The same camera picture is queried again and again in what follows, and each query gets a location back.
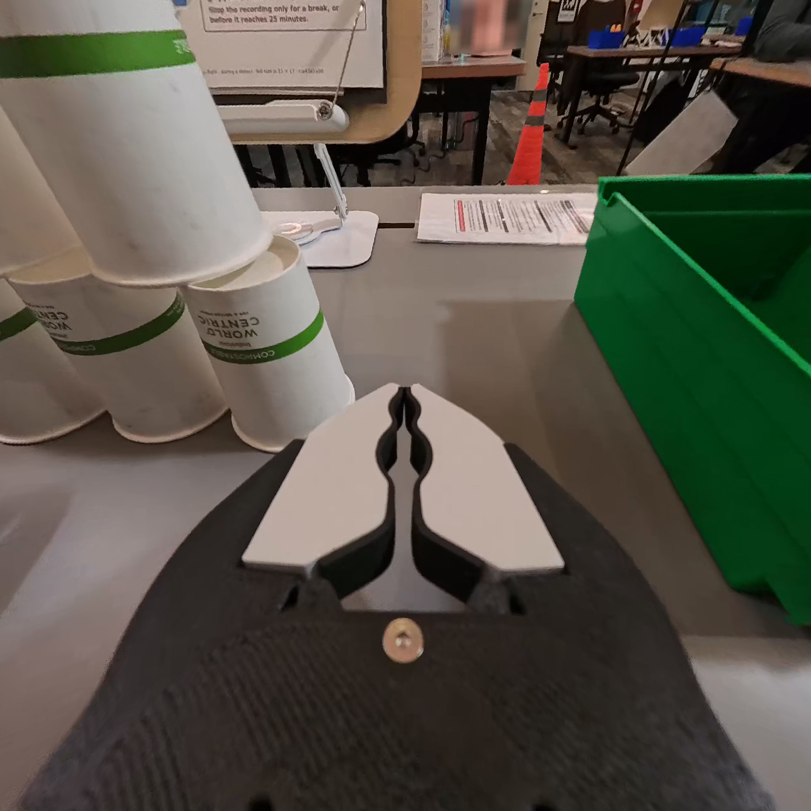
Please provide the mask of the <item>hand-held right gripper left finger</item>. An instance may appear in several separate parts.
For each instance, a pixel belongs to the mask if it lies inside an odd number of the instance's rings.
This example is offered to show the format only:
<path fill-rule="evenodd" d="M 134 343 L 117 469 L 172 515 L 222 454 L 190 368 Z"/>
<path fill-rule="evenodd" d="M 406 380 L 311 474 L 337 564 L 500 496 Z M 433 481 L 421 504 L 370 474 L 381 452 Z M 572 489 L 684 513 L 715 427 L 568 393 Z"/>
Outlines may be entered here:
<path fill-rule="evenodd" d="M 385 384 L 312 431 L 242 554 L 249 569 L 317 577 L 344 599 L 392 560 L 406 391 Z"/>

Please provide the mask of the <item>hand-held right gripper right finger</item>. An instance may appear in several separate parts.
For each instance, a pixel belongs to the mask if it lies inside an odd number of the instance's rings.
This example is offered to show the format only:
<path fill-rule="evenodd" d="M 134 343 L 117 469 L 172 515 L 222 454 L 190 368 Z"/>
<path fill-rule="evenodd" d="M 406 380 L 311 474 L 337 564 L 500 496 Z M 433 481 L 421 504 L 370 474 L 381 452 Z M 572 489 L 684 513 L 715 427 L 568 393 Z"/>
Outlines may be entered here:
<path fill-rule="evenodd" d="M 539 508 L 489 426 L 415 384 L 407 428 L 418 475 L 412 556 L 423 578 L 467 603 L 481 584 L 564 572 Z"/>

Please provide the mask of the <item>green plastic bin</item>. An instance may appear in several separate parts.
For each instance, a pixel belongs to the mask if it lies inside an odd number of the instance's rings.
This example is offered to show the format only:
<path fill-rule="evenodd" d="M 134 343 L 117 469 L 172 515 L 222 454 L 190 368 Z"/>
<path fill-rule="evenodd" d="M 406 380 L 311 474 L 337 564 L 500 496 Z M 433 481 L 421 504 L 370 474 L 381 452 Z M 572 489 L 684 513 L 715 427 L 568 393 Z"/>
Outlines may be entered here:
<path fill-rule="evenodd" d="M 810 622 L 809 174 L 599 183 L 574 302 L 726 582 Z"/>

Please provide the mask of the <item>grey desk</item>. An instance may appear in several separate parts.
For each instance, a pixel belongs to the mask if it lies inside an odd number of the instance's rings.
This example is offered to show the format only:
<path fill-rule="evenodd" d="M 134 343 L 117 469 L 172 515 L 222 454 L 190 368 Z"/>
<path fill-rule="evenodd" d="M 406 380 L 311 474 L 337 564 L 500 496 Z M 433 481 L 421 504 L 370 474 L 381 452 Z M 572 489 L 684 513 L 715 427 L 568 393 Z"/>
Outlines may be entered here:
<path fill-rule="evenodd" d="M 416 241 L 419 189 L 348 191 L 371 258 L 312 280 L 362 397 L 419 383 L 518 444 L 621 543 L 779 809 L 809 809 L 809 629 L 729 588 L 573 304 L 585 250 Z M 2 809 L 70 731 L 157 574 L 269 457 L 227 419 L 168 444 L 109 418 L 2 446 Z"/>

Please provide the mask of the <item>laminated paper sheet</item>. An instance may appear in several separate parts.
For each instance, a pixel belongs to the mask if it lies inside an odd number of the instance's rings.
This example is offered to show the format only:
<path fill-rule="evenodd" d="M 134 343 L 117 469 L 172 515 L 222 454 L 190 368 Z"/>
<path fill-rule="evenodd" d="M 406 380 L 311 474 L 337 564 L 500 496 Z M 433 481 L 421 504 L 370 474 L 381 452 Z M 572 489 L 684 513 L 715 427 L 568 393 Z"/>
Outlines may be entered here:
<path fill-rule="evenodd" d="M 453 245 L 580 247 L 597 204 L 595 192 L 423 194 L 419 242 Z"/>

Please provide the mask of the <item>orange traffic cone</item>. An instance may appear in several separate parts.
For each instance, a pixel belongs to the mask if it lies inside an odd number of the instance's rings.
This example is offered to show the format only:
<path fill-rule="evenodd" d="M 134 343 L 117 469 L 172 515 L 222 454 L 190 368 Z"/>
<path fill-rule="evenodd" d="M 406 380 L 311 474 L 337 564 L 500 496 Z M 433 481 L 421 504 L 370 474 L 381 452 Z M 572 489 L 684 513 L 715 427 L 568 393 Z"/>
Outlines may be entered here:
<path fill-rule="evenodd" d="M 549 64 L 542 63 L 512 167 L 506 180 L 508 186 L 538 186 L 541 183 L 549 76 Z"/>

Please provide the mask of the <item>grey leaning board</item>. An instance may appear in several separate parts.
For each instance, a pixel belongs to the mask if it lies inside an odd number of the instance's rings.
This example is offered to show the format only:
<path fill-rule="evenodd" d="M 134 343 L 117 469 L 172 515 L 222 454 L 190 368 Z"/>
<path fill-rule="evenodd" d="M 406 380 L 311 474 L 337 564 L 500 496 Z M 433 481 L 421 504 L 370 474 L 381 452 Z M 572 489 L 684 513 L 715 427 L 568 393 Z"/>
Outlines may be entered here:
<path fill-rule="evenodd" d="M 628 177 L 694 174 L 724 147 L 738 117 L 713 90 L 686 107 L 643 148 L 622 173 Z"/>

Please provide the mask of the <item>black office chair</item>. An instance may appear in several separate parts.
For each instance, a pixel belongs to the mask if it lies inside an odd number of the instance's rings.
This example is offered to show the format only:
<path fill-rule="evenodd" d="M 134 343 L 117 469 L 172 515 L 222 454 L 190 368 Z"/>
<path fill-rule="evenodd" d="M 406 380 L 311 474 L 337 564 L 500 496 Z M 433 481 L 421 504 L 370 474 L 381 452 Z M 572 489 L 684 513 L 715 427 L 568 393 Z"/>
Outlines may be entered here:
<path fill-rule="evenodd" d="M 617 134 L 626 125 L 610 107 L 612 97 L 620 90 L 634 87 L 639 80 L 640 74 L 623 59 L 591 60 L 585 68 L 581 89 L 573 98 L 576 133 L 583 136 L 586 127 L 600 117 L 609 124 L 611 133 Z"/>

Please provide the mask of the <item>wooden background table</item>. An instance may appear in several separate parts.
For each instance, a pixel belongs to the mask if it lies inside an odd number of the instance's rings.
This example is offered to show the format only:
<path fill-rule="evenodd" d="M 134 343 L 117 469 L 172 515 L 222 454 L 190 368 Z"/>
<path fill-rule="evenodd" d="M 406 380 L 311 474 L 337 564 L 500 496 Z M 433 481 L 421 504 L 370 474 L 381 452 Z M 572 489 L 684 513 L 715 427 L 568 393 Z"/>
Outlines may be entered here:
<path fill-rule="evenodd" d="M 445 58 L 422 66 L 415 113 L 477 116 L 471 168 L 474 186 L 482 184 L 493 86 L 521 77 L 525 70 L 525 61 L 512 55 Z"/>

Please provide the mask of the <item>printed instruction sheet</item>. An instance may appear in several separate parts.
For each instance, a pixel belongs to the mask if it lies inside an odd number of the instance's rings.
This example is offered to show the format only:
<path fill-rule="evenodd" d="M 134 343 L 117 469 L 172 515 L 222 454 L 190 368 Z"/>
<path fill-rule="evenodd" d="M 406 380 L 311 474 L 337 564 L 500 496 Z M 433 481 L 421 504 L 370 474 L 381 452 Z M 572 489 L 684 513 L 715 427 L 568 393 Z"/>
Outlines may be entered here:
<path fill-rule="evenodd" d="M 386 88 L 386 2 L 174 4 L 212 93 L 311 95 Z"/>

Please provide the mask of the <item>white cardboard box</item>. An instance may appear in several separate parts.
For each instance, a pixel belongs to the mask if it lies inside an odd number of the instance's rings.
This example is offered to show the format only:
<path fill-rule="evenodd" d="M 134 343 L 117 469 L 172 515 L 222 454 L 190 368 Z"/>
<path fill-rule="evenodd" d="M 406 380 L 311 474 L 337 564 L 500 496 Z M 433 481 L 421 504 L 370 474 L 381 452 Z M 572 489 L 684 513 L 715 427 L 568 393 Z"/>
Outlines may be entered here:
<path fill-rule="evenodd" d="M 446 1 L 421 1 L 421 56 L 423 65 L 437 63 L 444 56 L 446 6 Z"/>

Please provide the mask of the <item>dark work table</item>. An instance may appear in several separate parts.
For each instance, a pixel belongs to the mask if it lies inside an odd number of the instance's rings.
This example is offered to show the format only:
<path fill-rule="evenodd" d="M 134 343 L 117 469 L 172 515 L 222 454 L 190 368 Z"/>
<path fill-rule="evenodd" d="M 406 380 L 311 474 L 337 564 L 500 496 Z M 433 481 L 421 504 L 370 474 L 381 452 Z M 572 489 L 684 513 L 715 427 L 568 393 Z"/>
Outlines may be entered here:
<path fill-rule="evenodd" d="M 686 101 L 700 72 L 709 69 L 713 58 L 737 56 L 742 49 L 743 40 L 740 37 L 726 39 L 719 37 L 709 45 L 701 44 L 698 47 L 679 49 L 670 49 L 667 46 L 624 46 L 621 49 L 607 50 L 589 49 L 587 46 L 569 46 L 563 56 L 562 95 L 558 101 L 559 122 L 556 126 L 555 136 L 569 149 L 577 149 L 582 136 L 576 133 L 576 111 L 573 98 L 575 92 L 581 89 L 585 68 L 591 60 L 623 59 L 631 70 L 640 74 L 640 80 L 634 87 L 618 92 L 634 88 L 638 90 L 631 111 L 625 117 L 620 116 L 626 126 L 620 128 L 619 132 L 623 130 L 629 132 L 627 145 L 630 146 L 637 128 L 637 119 L 651 103 L 659 76 L 669 73 L 684 76 L 686 90 L 683 92 L 683 96 Z"/>

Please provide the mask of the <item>wooden work table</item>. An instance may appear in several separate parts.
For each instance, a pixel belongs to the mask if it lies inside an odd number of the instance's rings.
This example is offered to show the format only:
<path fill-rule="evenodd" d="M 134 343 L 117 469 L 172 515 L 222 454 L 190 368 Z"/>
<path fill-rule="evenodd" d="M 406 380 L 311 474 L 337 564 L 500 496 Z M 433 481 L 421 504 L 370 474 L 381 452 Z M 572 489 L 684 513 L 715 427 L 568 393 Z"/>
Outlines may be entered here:
<path fill-rule="evenodd" d="M 751 57 L 719 57 L 710 70 L 726 76 L 743 76 L 772 84 L 810 89 L 810 61 L 765 63 Z"/>

